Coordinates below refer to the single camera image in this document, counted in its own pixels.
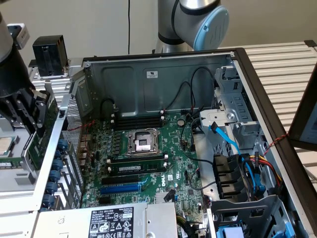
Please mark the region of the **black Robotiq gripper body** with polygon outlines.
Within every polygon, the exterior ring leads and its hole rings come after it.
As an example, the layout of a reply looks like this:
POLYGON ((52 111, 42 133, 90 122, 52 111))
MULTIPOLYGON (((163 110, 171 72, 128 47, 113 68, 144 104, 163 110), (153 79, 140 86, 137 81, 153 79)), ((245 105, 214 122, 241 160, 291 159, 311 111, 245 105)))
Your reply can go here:
POLYGON ((0 97, 8 97, 24 88, 34 88, 28 70, 20 53, 10 53, 0 64, 0 97))

